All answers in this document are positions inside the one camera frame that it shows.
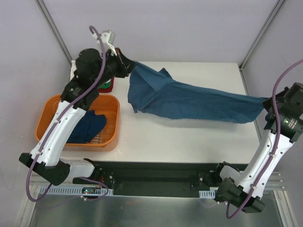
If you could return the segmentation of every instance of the cable tie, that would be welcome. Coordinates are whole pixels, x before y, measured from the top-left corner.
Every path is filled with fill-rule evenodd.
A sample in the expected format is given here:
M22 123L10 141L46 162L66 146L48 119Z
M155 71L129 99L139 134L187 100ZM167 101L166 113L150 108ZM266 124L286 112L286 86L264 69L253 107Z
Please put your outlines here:
M273 153L269 153L269 156L271 156L271 157L273 157L273 158L275 158L275 157L276 157L276 155L275 155L275 154L273 154Z
M253 190L256 190L256 189L257 189L257 187L254 186L253 184L251 184L250 187L251 187Z

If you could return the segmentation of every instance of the blue towel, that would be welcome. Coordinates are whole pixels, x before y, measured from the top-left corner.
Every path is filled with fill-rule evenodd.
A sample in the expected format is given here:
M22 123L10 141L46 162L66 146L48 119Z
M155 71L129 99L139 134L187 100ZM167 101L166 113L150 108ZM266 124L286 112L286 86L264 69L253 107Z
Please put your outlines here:
M141 63L132 71L128 90L128 102L135 113L170 119L248 123L263 110L264 100L180 83L164 68L157 72Z
M89 143L106 125L104 115L87 111L72 131L67 143Z

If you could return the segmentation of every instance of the metal floor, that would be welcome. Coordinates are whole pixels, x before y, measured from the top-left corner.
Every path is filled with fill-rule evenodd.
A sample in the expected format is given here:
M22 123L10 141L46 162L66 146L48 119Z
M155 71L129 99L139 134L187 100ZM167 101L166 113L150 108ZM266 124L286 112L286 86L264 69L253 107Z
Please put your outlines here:
M47 195L40 206L56 205L70 196ZM35 207L30 227L282 227L272 191L262 198L259 214L225 217L226 205L213 200L107 196L99 201L72 200L53 210Z

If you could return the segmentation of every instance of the metal pole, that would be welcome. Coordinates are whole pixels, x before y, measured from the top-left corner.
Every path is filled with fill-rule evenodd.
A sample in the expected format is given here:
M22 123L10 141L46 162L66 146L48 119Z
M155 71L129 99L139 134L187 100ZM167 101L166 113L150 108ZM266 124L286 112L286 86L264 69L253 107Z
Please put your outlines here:
M41 10L41 13L43 14L45 20L47 21L53 35L55 36L61 50L63 51L67 61L69 62L69 64L71 65L71 61L72 61L72 57L71 57L71 54L70 52L68 51L65 43L64 43L64 40L62 39L60 33L59 33L59 30L55 24L55 22L53 21L52 17L51 17L51 14L49 13L47 7L46 7L46 4L44 3L43 0L35 0L39 9Z
M269 16L267 17L267 19L266 19L265 23L263 24L261 30L259 31L257 37L255 38L254 42L250 46L250 49L248 50L243 62L240 64L240 66L239 66L240 71L243 71L244 67L247 65L247 62L249 61L250 57L254 53L256 47L259 45L259 43L260 43L261 39L263 38L264 34L266 33L266 31L268 30L268 28L270 27L270 25L272 24L272 22L276 18L277 14L280 12L280 10L281 10L281 8L282 8L282 6L284 5L285 2L286 2L286 0L278 0L276 2L274 8L271 10Z

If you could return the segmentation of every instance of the white tabletop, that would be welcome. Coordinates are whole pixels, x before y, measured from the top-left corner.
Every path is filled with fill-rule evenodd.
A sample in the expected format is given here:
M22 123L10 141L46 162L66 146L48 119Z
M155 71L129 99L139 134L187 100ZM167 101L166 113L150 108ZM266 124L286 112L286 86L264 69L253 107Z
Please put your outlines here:
M143 62L155 70L166 68L177 81L245 94L235 63ZM134 113L127 102L129 78L115 79L112 95L120 102L120 134L110 152L63 151L69 159L96 161L248 163L258 148L254 123L234 124L202 120L170 120Z

